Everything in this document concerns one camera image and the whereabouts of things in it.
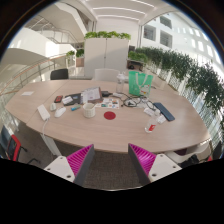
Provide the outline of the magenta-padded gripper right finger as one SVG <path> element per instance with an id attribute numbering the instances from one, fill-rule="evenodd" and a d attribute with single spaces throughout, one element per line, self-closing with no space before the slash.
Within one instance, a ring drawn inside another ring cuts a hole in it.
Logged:
<path id="1" fill-rule="evenodd" d="M 128 154 L 143 186 L 181 170 L 165 154 L 154 154 L 131 143 L 128 144 Z"/>

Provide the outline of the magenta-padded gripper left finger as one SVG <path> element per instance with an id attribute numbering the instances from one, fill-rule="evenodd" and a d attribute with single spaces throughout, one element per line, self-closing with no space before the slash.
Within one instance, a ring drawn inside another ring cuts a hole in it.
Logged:
<path id="1" fill-rule="evenodd" d="M 45 171 L 82 186 L 94 154 L 94 145 L 88 145 L 67 157 L 58 156 Z"/>

